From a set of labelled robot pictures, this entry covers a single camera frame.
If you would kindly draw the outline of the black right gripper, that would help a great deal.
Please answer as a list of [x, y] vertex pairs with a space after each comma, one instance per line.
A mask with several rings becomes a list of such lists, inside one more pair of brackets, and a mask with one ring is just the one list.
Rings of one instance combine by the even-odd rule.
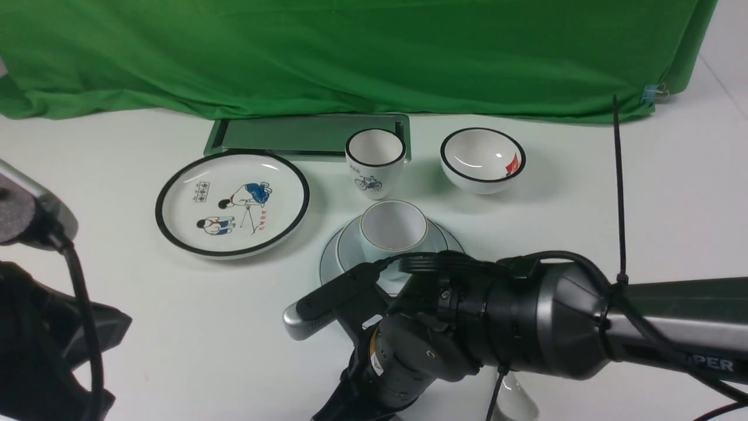
[[338, 386], [313, 419], [391, 420], [436, 380], [459, 382], [481, 366], [451, 331], [387, 316], [356, 339]]

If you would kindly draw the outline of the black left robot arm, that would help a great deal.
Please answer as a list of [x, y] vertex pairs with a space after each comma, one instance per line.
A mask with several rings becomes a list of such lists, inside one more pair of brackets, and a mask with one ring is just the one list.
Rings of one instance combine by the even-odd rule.
[[1, 265], [1, 413], [16, 420], [87, 420], [91, 392], [73, 375], [89, 362], [72, 296]]

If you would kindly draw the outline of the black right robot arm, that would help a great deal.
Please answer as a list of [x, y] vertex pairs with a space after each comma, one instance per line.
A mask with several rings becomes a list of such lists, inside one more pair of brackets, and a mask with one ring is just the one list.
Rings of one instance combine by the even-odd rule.
[[681, 371], [746, 407], [746, 278], [629, 285], [587, 258], [460, 251], [363, 262], [299, 303], [354, 342], [314, 420], [390, 420], [435, 381], [496, 368], [588, 380], [611, 362]]

